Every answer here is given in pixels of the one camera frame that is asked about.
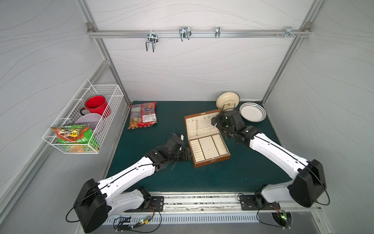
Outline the brown wooden jewelry box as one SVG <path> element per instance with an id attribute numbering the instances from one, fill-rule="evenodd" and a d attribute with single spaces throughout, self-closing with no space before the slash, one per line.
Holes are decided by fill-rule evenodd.
<path id="1" fill-rule="evenodd" d="M 211 120 L 221 114 L 212 110 L 185 116 L 188 145 L 195 168 L 230 159 L 230 152 L 219 129 Z"/>

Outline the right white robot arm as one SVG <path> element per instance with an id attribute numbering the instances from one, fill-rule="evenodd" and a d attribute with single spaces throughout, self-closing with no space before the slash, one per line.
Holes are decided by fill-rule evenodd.
<path id="1" fill-rule="evenodd" d="M 227 138 L 262 154 L 290 177 L 289 182 L 263 185 L 255 192 L 254 203 L 264 208 L 279 201 L 294 201 L 310 208 L 327 192 L 323 165 L 299 157 L 278 145 L 254 126 L 246 126 L 238 110 L 219 114 L 211 124 Z"/>

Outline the cream plate on stand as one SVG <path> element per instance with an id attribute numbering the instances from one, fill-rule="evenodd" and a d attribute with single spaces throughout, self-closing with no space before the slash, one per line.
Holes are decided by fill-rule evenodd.
<path id="1" fill-rule="evenodd" d="M 221 94 L 216 100 L 216 107 L 221 110 L 224 103 L 235 103 L 235 107 L 240 102 L 240 96 L 235 92 L 226 92 Z"/>

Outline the white bowl dotted rim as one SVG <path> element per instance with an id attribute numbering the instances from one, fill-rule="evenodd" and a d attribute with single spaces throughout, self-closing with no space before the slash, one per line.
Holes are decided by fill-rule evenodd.
<path id="1" fill-rule="evenodd" d="M 261 122 L 265 120 L 267 113 L 265 109 L 254 102 L 243 103 L 239 108 L 241 116 L 250 122 Z"/>

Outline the red candy bag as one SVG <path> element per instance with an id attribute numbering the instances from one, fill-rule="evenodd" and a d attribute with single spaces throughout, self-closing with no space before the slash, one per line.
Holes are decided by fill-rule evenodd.
<path id="1" fill-rule="evenodd" d="M 135 104 L 131 106 L 128 129 L 147 128 L 157 123 L 155 112 L 157 102 Z"/>

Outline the small metal hook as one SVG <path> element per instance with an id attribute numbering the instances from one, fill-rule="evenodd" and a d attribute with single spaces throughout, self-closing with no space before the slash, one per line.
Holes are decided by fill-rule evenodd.
<path id="1" fill-rule="evenodd" d="M 215 38 L 218 39 L 220 38 L 220 34 L 221 34 L 221 27 L 216 27 L 215 28 Z"/>

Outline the metal hook centre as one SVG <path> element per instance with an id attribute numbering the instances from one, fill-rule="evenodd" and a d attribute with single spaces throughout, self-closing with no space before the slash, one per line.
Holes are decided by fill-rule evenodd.
<path id="1" fill-rule="evenodd" d="M 190 37 L 192 35 L 191 28 L 188 26 L 181 27 L 179 29 L 179 35 L 182 42 L 184 41 L 184 39 L 190 40 Z"/>

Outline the grey plate in basket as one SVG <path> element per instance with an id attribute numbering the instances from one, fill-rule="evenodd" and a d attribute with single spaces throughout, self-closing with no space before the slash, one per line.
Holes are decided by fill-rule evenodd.
<path id="1" fill-rule="evenodd" d="M 89 125 L 91 130 L 94 131 L 101 119 L 100 114 L 90 113 L 80 117 L 76 122 L 75 125 Z"/>

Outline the red enamel mug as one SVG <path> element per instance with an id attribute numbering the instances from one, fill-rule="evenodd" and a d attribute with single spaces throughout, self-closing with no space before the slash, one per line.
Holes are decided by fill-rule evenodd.
<path id="1" fill-rule="evenodd" d="M 90 113 L 99 114 L 103 118 L 107 118 L 111 115 L 112 110 L 104 96 L 96 95 L 88 98 L 79 112 L 82 116 L 85 114 L 83 111 L 89 111 Z"/>

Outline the green snack bag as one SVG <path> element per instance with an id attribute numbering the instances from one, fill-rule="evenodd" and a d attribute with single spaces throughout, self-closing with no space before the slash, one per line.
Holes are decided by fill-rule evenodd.
<path id="1" fill-rule="evenodd" d="M 51 129 L 56 135 L 53 144 L 64 153 L 95 154 L 100 149 L 89 124 L 51 127 Z"/>

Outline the metal double hook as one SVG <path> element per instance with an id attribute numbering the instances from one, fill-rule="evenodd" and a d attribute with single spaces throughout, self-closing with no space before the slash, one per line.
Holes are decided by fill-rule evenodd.
<path id="1" fill-rule="evenodd" d="M 146 45 L 146 51 L 150 49 L 150 46 L 152 47 L 152 52 L 155 52 L 156 44 L 158 43 L 158 36 L 151 32 L 147 35 L 147 41 L 145 42 Z"/>

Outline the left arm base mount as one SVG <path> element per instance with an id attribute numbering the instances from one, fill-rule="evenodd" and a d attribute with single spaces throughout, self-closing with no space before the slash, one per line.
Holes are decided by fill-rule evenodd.
<path id="1" fill-rule="evenodd" d="M 163 196 L 152 196 L 145 199 L 139 208 L 126 210 L 125 213 L 151 212 L 151 209 L 156 209 L 157 211 L 162 212 L 164 208 L 164 200 L 165 198 Z"/>

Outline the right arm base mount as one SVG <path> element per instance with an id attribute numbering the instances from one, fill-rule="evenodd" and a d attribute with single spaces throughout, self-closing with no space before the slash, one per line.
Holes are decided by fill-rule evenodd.
<path id="1" fill-rule="evenodd" d="M 261 194 L 265 186 L 266 184 L 261 186 L 253 195 L 238 193 L 236 200 L 240 203 L 241 209 L 244 211 L 274 210 L 276 213 L 279 213 L 281 210 L 279 203 L 270 203 Z"/>

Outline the metal bracket hook right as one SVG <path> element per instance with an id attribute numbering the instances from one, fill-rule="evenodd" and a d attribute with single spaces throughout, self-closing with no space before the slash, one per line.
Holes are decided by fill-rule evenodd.
<path id="1" fill-rule="evenodd" d="M 282 34 L 274 34 L 274 36 L 276 37 L 283 37 L 283 38 L 298 38 L 301 36 L 301 34 L 299 33 L 293 33 L 293 28 L 292 27 L 288 27 L 284 33 Z"/>

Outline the aluminium top rail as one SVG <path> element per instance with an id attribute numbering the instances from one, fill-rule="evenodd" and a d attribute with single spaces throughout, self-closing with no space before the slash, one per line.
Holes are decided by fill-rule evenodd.
<path id="1" fill-rule="evenodd" d="M 274 34 L 282 34 L 286 29 L 280 30 L 224 30 L 221 29 L 219 39 L 232 38 L 283 38 Z M 99 30 L 88 32 L 92 39 L 146 39 L 151 32 L 158 36 L 158 39 L 180 39 L 179 30 Z M 215 39 L 215 29 L 192 30 L 190 39 Z M 307 38 L 312 35 L 309 30 L 296 30 L 293 33 L 301 34 L 298 38 Z"/>

